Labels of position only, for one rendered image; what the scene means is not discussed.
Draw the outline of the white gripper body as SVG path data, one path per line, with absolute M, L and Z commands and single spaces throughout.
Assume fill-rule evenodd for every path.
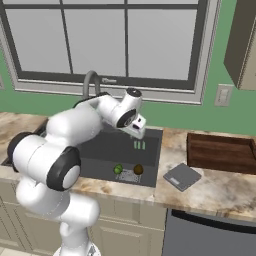
M 133 124 L 130 128 L 130 135 L 136 139 L 143 139 L 145 135 L 145 128 L 144 127 L 139 127 L 135 124 Z

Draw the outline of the dark grey sink basin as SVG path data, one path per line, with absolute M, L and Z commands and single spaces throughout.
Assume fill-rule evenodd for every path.
M 154 187 L 162 142 L 160 130 L 147 129 L 139 140 L 108 124 L 96 126 L 96 136 L 89 137 L 89 128 L 73 138 L 57 138 L 50 134 L 50 122 L 45 121 L 34 133 L 21 132 L 8 145 L 9 164 L 16 172 L 55 191 L 70 189 L 77 179 L 93 178 Z M 116 179 L 114 167 L 121 164 L 133 170 L 141 164 L 139 183 Z

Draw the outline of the metal sink drain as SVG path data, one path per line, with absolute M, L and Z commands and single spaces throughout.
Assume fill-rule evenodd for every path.
M 139 183 L 141 176 L 135 174 L 133 170 L 124 169 L 120 174 L 116 175 L 116 179 L 125 182 Z

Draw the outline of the grey curved sink faucet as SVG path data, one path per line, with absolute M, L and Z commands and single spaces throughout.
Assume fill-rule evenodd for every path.
M 93 80 L 93 83 L 95 85 L 95 94 L 100 93 L 100 82 L 101 82 L 100 77 L 98 76 L 98 74 L 95 71 L 90 70 L 85 75 L 85 78 L 84 78 L 82 99 L 88 99 L 89 98 L 90 80 Z

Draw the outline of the brown wooden tray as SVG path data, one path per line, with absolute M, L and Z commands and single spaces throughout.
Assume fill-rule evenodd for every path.
M 253 139 L 187 134 L 187 165 L 256 175 L 256 143 Z

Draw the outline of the grey kitchen scale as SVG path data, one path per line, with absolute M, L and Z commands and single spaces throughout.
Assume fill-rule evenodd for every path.
M 163 178 L 179 191 L 183 192 L 201 179 L 201 175 L 184 163 L 181 163 L 163 175 Z

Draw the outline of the beige drawer front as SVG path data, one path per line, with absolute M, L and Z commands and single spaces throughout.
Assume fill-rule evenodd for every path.
M 165 229 L 165 208 L 110 198 L 98 198 L 97 201 L 101 207 L 101 218 L 147 228 Z

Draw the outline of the beige cupboard door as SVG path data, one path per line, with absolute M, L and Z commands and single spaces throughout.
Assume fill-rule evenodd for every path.
M 147 256 L 148 236 L 141 230 L 100 225 L 93 226 L 90 233 L 102 256 Z
M 26 252 L 52 256 L 61 245 L 60 224 L 23 208 L 16 200 L 16 183 L 0 179 L 0 207 L 14 237 Z

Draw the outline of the large grey-framed window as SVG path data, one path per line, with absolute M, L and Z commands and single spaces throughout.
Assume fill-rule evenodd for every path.
M 221 0 L 0 0 L 17 91 L 79 95 L 88 71 L 119 98 L 199 105 Z

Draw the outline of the grey dishwasher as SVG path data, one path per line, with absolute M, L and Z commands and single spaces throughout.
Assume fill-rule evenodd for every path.
M 256 234 L 220 230 L 171 215 L 169 209 L 162 256 L 256 256 Z M 188 213 L 221 222 L 256 227 L 256 223 Z

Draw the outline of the beige wall switch plate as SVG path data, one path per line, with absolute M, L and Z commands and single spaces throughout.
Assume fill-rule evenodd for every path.
M 233 88 L 234 86 L 231 84 L 219 84 L 216 91 L 214 105 L 227 107 L 231 99 Z

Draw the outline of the brown wall cabinet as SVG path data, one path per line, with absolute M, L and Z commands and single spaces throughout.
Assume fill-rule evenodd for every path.
M 224 65 L 238 89 L 256 91 L 256 0 L 237 0 Z

